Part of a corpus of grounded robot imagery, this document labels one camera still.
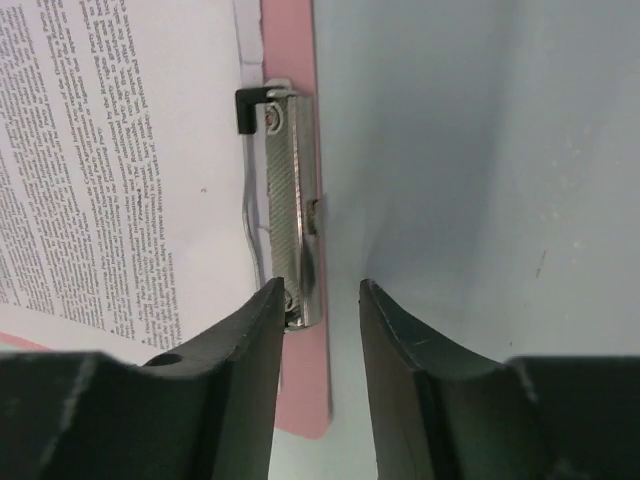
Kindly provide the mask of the white printed paper sheet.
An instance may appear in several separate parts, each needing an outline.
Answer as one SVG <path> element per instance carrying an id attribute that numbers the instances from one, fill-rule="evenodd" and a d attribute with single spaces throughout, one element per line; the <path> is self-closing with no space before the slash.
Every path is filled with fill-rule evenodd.
<path id="1" fill-rule="evenodd" d="M 1 5 L 1 340 L 171 349 L 256 289 L 233 1 Z"/>

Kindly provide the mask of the white printed paper sheets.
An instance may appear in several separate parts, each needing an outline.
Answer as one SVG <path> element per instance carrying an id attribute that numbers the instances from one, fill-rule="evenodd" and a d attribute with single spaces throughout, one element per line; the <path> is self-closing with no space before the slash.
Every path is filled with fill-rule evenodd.
<path id="1" fill-rule="evenodd" d="M 233 7 L 240 60 L 247 65 L 261 65 L 264 59 L 261 1 L 234 0 Z"/>

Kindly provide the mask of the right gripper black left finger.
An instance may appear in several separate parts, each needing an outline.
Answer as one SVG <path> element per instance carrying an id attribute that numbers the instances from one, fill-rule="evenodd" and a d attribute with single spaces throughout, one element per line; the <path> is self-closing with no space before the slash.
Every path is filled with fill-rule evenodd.
<path id="1" fill-rule="evenodd" d="M 1 358 L 5 479 L 264 479 L 285 323 L 269 280 L 239 310 L 136 366 L 99 352 Z"/>

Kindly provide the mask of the pink clipboard folder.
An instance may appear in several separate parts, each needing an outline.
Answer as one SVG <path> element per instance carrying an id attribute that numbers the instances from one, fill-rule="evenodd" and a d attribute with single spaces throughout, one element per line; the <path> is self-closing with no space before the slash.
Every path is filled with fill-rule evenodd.
<path id="1" fill-rule="evenodd" d="M 285 282 L 289 336 L 283 346 L 275 424 L 317 439 L 329 427 L 331 408 L 318 226 L 321 196 L 312 5 L 261 1 L 261 11 L 261 76 L 234 95 L 246 174 L 241 220 L 255 269 L 254 292 L 273 276 Z M 99 348 L 14 348 L 102 350 L 138 362 L 166 351 L 123 357 Z"/>

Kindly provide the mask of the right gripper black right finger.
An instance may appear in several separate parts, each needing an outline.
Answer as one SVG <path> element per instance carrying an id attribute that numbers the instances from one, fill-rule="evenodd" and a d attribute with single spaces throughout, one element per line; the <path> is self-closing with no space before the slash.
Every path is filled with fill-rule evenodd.
<path id="1" fill-rule="evenodd" d="M 639 361 L 496 362 L 365 280 L 360 329 L 382 479 L 635 479 Z"/>

